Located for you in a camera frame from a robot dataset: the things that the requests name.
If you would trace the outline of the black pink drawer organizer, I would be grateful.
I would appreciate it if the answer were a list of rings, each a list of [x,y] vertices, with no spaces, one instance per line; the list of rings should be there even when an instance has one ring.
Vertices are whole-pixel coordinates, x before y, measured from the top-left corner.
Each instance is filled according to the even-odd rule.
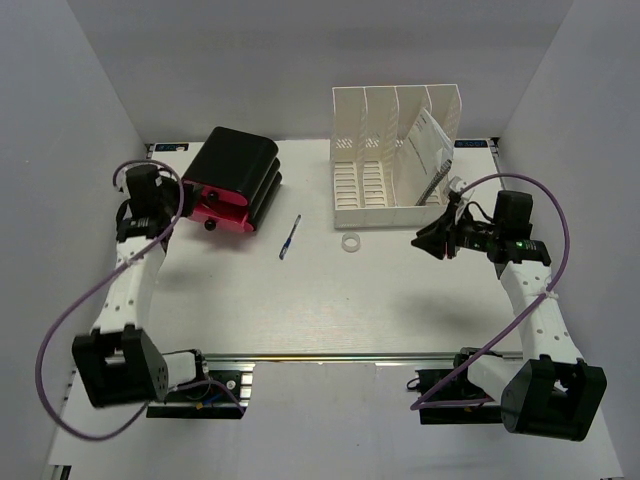
[[[267,137],[214,128],[182,176],[197,195],[188,219],[208,231],[257,231],[282,181],[278,152]]]

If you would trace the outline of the clear tape roll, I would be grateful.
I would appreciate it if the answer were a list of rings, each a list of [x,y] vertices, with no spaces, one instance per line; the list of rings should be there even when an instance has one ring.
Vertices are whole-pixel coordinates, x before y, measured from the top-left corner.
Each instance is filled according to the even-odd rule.
[[[361,248],[360,236],[355,232],[347,232],[342,235],[341,247],[347,253],[356,253]]]

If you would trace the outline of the white instruction booklet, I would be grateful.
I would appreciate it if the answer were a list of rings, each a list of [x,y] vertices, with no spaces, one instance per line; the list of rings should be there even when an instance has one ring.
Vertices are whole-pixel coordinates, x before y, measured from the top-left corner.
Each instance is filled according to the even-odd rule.
[[[420,206],[428,198],[426,191],[442,170],[442,164],[453,159],[453,143],[429,110],[424,107],[409,133],[400,154],[398,201]]]

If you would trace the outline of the blue gel pen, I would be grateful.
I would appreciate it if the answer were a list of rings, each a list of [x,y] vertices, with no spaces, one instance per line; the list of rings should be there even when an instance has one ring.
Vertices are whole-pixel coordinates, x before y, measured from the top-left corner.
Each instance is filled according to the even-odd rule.
[[[290,230],[290,232],[289,232],[289,234],[288,234],[288,236],[287,236],[286,240],[284,241],[284,243],[283,243],[283,245],[282,245],[282,247],[281,247],[281,250],[280,250],[280,252],[279,252],[278,258],[279,258],[280,260],[284,260],[284,258],[285,258],[285,256],[286,256],[286,254],[287,254],[287,252],[288,252],[288,250],[289,250],[289,247],[290,247],[290,245],[291,245],[291,243],[292,243],[292,240],[293,240],[293,237],[294,237],[294,235],[295,235],[295,232],[296,232],[296,230],[297,230],[297,228],[298,228],[298,226],[299,226],[299,223],[300,223],[300,221],[301,221],[301,217],[302,217],[302,215],[301,215],[301,214],[298,214],[298,215],[296,216],[295,220],[294,220],[294,223],[293,223],[293,225],[292,225],[292,228],[291,228],[291,230]]]

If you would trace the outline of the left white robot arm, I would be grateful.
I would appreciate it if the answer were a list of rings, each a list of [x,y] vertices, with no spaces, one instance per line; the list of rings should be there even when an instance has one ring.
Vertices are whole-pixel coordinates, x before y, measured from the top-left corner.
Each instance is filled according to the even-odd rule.
[[[88,398],[96,408],[162,401],[178,388],[202,398],[212,378],[202,353],[163,353],[144,329],[171,225],[192,213],[195,191],[167,167],[150,163],[119,168],[114,185],[126,196],[116,214],[118,273],[91,331],[72,344]]]

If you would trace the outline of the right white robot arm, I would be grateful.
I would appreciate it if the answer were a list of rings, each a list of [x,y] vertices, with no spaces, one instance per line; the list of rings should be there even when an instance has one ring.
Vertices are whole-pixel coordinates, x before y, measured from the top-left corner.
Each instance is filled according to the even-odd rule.
[[[463,348],[452,379],[420,412],[423,425],[502,424],[514,434],[569,441],[586,438],[604,396],[602,368],[588,364],[573,343],[551,285],[545,244],[531,239],[533,198],[498,193],[492,215],[473,217],[458,193],[443,215],[419,230],[413,246],[439,260],[461,249],[486,254],[513,311],[522,361],[492,349]]]

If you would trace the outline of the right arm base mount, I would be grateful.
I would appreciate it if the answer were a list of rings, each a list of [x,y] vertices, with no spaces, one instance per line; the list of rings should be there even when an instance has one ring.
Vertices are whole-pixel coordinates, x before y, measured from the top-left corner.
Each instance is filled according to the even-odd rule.
[[[451,368],[419,369],[406,384],[409,392],[419,396],[461,365],[477,348],[463,348],[454,356]],[[487,401],[488,395],[467,379],[464,372],[435,393],[429,402],[440,402],[439,406],[419,411],[421,425],[491,425],[501,424],[499,402]]]

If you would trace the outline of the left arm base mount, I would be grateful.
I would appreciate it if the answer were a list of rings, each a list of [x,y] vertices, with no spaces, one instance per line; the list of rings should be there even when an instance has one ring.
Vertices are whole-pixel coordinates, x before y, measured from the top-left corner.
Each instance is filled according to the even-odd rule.
[[[240,420],[251,397],[254,364],[244,359],[178,350],[164,355],[165,398],[147,407],[149,419]]]

